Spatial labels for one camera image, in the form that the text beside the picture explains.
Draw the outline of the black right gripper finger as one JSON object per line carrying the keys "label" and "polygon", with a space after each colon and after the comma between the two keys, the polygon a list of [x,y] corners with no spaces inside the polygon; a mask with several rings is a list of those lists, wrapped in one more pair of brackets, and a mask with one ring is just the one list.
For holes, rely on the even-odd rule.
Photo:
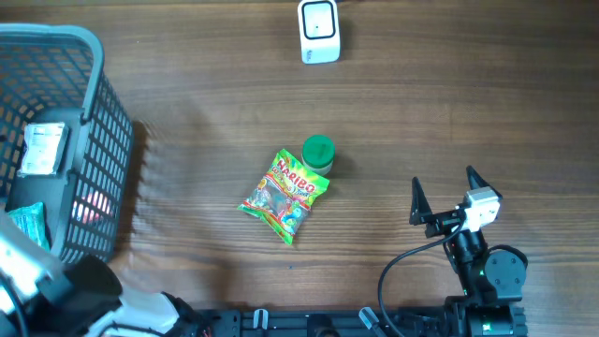
{"label": "black right gripper finger", "polygon": [[486,182],[473,166],[468,166],[466,168],[466,176],[471,190],[488,187],[495,193],[498,199],[503,198],[503,195],[492,185]]}
{"label": "black right gripper finger", "polygon": [[418,177],[412,179],[412,204],[409,224],[413,226],[430,223],[433,219],[430,204]]}

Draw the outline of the green lid plastic jar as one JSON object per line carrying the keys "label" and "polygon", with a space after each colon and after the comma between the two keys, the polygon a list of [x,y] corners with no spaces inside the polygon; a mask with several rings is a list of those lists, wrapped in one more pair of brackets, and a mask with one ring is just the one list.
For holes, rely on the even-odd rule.
{"label": "green lid plastic jar", "polygon": [[335,145],[327,136],[313,135],[304,141],[301,151],[303,165],[312,172],[325,176],[333,164]]}

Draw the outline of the Haribo gummy candy bag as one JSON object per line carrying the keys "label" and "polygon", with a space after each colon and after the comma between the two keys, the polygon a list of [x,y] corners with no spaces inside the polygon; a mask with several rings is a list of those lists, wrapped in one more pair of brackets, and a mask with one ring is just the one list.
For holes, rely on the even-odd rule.
{"label": "Haribo gummy candy bag", "polygon": [[266,223],[291,245],[329,180],[307,169],[288,150],[279,151],[268,171],[238,209]]}

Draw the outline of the white paper tissue pack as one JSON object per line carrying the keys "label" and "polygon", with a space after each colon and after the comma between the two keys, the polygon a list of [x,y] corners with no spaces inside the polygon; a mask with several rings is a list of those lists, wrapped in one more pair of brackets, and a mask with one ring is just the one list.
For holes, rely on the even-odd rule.
{"label": "white paper tissue pack", "polygon": [[29,124],[24,130],[25,151],[17,175],[56,175],[65,151],[69,127],[61,123]]}

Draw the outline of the teal wet wipes pack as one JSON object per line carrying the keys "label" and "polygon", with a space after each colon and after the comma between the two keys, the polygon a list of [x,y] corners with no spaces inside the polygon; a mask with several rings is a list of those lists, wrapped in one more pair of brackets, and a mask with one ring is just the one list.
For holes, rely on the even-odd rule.
{"label": "teal wet wipes pack", "polygon": [[42,202],[9,211],[7,214],[15,225],[38,246],[46,251],[51,250],[46,236],[44,205]]}

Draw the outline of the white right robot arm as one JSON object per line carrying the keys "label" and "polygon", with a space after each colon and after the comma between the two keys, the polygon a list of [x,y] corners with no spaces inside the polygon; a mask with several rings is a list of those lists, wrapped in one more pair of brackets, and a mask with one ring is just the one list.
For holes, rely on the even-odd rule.
{"label": "white right robot arm", "polygon": [[427,238],[440,239],[446,257],[458,275],[461,296],[449,296],[439,310],[441,336],[525,336],[522,288],[528,258],[518,249],[490,247],[482,228],[493,223],[503,196],[469,166],[470,189],[454,209],[435,213],[417,177],[412,180],[409,223],[424,225]]}

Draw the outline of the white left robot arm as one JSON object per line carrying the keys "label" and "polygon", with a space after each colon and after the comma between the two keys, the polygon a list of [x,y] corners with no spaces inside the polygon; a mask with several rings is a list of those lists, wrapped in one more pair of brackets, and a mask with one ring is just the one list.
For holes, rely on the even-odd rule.
{"label": "white left robot arm", "polygon": [[4,336],[209,336],[184,300],[123,284],[96,256],[72,265],[1,214],[1,333]]}

